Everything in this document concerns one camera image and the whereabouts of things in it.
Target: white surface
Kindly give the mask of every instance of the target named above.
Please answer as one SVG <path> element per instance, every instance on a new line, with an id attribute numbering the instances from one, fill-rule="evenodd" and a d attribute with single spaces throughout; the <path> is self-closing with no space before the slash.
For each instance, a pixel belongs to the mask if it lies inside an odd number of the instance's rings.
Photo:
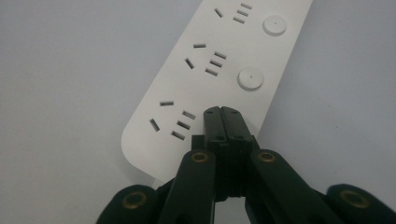
<path id="1" fill-rule="evenodd" d="M 151 184 L 120 137 L 200 1 L 0 1 L 0 223 L 93 223 Z M 262 147 L 396 210 L 396 2 L 315 0 Z M 217 223 L 247 223 L 240 200 Z"/>
<path id="2" fill-rule="evenodd" d="M 121 146 L 133 166 L 162 182 L 174 178 L 191 137 L 204 134 L 204 111 L 213 106 L 238 110 L 250 132 L 259 133 L 312 0 L 244 3 L 205 0 L 198 7 L 125 124 Z M 289 22 L 282 36 L 262 30 L 273 12 Z M 265 71 L 265 84 L 255 91 L 239 87 L 239 71 L 246 66 Z"/>

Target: metal screw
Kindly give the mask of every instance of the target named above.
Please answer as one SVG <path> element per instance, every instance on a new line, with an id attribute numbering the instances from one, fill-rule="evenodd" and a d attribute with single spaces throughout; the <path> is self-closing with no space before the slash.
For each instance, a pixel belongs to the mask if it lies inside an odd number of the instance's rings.
<path id="1" fill-rule="evenodd" d="M 141 191 L 132 192 L 122 199 L 122 206 L 128 209 L 136 209 L 145 204 L 148 197 Z"/>
<path id="2" fill-rule="evenodd" d="M 276 157 L 270 153 L 270 152 L 261 152 L 258 155 L 259 160 L 265 161 L 265 162 L 273 162 L 276 160 Z"/>
<path id="3" fill-rule="evenodd" d="M 370 205 L 370 202 L 365 197 L 349 189 L 341 191 L 340 196 L 346 203 L 357 208 L 366 208 Z"/>
<path id="4" fill-rule="evenodd" d="M 209 157 L 204 152 L 197 152 L 192 154 L 191 159 L 195 162 L 206 162 L 209 160 Z"/>

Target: white power strip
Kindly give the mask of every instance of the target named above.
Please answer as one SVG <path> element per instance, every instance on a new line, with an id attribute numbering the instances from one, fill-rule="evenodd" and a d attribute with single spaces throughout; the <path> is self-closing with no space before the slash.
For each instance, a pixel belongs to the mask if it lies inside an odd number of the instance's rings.
<path id="1" fill-rule="evenodd" d="M 122 135 L 135 167 L 166 182 L 212 106 L 259 132 L 312 0 L 204 0 Z"/>

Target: white background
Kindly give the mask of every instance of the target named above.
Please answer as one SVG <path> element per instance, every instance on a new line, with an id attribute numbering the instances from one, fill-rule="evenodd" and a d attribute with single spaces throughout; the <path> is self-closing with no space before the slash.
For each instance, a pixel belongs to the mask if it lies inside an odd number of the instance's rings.
<path id="1" fill-rule="evenodd" d="M 121 133 L 199 4 L 0 1 L 0 223 L 93 223 L 152 183 Z M 393 210 L 395 11 L 314 0 L 258 136 L 312 188 L 352 184 Z M 217 223 L 248 222 L 242 200 L 217 208 Z"/>

